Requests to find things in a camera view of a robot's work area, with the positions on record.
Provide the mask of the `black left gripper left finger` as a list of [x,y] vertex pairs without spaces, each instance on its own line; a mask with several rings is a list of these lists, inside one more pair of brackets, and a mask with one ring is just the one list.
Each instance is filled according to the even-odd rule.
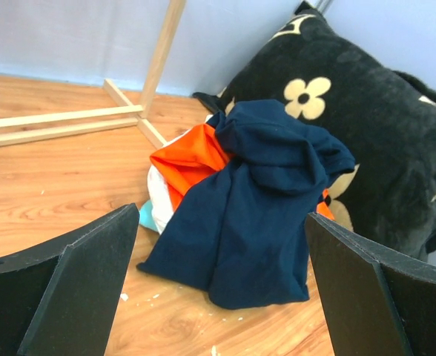
[[0,257],[0,355],[103,355],[138,225],[123,205]]

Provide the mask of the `navy blue t shirt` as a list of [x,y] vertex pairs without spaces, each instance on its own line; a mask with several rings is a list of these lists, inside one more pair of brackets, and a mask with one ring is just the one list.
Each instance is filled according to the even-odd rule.
[[274,99],[239,102],[211,121],[231,161],[186,193],[138,269],[224,309],[307,301],[305,219],[354,157]]

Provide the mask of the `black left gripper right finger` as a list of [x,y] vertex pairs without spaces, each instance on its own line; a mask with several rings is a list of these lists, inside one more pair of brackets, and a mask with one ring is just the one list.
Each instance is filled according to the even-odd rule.
[[436,356],[436,266],[316,213],[305,235],[336,355]]

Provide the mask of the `teal t shirt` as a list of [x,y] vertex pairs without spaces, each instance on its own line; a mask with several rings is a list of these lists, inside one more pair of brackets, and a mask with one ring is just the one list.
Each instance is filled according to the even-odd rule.
[[139,209],[139,224],[152,231],[156,231],[156,225],[152,217],[152,202],[146,201]]

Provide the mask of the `orange t shirt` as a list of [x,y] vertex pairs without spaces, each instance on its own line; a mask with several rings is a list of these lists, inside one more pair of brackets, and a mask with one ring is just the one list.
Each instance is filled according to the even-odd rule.
[[275,165],[283,154],[248,131],[239,133],[243,147],[227,154],[208,124],[194,126],[151,154],[148,191],[151,217],[158,231],[168,224],[187,192],[209,176],[221,171],[232,158],[247,163]]

